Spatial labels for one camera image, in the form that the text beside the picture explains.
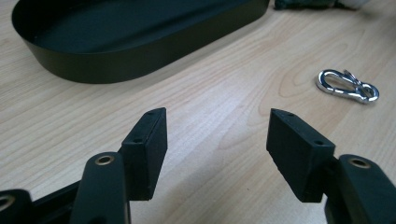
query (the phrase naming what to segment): black tray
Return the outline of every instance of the black tray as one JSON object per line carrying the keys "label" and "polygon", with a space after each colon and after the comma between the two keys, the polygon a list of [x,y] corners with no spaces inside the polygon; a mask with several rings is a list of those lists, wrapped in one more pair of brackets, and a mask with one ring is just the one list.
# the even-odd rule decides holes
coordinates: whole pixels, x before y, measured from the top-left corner
{"label": "black tray", "polygon": [[142,77],[257,20],[269,0],[21,0],[15,30],[51,73]]}

